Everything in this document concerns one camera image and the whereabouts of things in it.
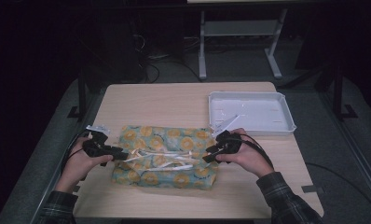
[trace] white metal stand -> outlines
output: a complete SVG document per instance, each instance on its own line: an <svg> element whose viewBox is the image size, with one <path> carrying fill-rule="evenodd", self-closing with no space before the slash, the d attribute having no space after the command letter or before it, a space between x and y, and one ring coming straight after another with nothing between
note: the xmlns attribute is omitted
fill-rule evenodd
<svg viewBox="0 0 371 224"><path fill-rule="evenodd" d="M282 73L274 58L275 48L281 35L287 9L283 9L278 20L270 21L205 21L205 12L200 15L200 49L199 49L199 78L207 78L205 62L205 36L224 35L272 35L273 41L265 49L270 68L275 78L281 78Z"/></svg>

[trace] person's right hand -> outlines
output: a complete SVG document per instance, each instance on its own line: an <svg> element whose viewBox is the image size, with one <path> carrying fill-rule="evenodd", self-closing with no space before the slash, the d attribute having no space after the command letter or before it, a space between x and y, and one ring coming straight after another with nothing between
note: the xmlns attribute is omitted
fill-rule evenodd
<svg viewBox="0 0 371 224"><path fill-rule="evenodd" d="M247 134L244 129L236 129L231 133ZM241 135L244 141L255 141L245 135ZM255 149L242 143L240 149L235 154L219 154L215 157L218 161L232 161L240 165L243 169L258 176L258 178L275 172L267 161Z"/></svg>

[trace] plaid shirt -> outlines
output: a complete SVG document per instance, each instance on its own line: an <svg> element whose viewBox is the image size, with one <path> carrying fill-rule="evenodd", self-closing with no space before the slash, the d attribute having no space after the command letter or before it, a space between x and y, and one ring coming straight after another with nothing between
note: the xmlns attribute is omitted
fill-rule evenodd
<svg viewBox="0 0 371 224"><path fill-rule="evenodd" d="M281 173L265 175L257 185L272 209L272 223L323 223L319 214L291 191Z"/></svg>
<svg viewBox="0 0 371 224"><path fill-rule="evenodd" d="M272 208L272 223L323 223L319 214L291 191L281 173L265 175L257 185ZM73 194L52 191L38 223L71 223L76 200Z"/></svg>

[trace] hand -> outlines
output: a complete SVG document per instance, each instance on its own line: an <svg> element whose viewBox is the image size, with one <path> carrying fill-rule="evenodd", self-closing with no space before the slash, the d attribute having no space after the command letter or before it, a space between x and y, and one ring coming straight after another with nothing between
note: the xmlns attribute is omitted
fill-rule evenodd
<svg viewBox="0 0 371 224"><path fill-rule="evenodd" d="M244 129L236 129L231 131L231 133L247 134ZM244 141L250 141L255 143L255 141L245 135L240 136ZM267 161L262 157L257 151L252 147L247 146L242 143L240 149L235 154L219 154L215 157L218 161L232 161L240 165L243 169L251 172L258 176L258 178L275 172L272 167L267 163Z"/></svg>
<svg viewBox="0 0 371 224"><path fill-rule="evenodd" d="M89 157L84 150L80 150L83 147L83 142L89 140L86 137L78 138L75 146L72 148L70 155L76 153L69 158L66 166L63 169L62 176L59 179L55 190L66 193L73 193L74 187L77 185L80 179L84 178L88 172L96 165L104 162L111 161L112 155L104 155L101 157Z"/></svg>

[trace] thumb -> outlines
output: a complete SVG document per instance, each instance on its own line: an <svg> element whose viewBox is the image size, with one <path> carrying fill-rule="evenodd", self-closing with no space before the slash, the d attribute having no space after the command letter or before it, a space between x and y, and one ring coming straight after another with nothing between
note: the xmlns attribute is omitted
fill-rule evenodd
<svg viewBox="0 0 371 224"><path fill-rule="evenodd" d="M97 164L109 162L112 159L113 159L113 156L112 155L103 155L103 156L100 156L100 157L92 158L92 161L93 161L93 164L95 166Z"/></svg>
<svg viewBox="0 0 371 224"><path fill-rule="evenodd" d="M215 156L218 161L233 161L235 162L237 155L235 154L219 154Z"/></svg>

